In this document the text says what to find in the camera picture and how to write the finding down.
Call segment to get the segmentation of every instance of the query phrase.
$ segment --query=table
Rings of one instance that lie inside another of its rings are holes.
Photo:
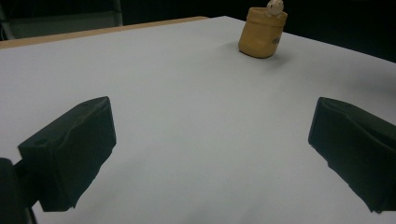
[[[283,34],[238,51],[228,17],[0,50],[1,157],[107,95],[118,137],[75,209],[39,223],[394,223],[370,213],[307,137],[319,96],[396,123],[396,64]]]

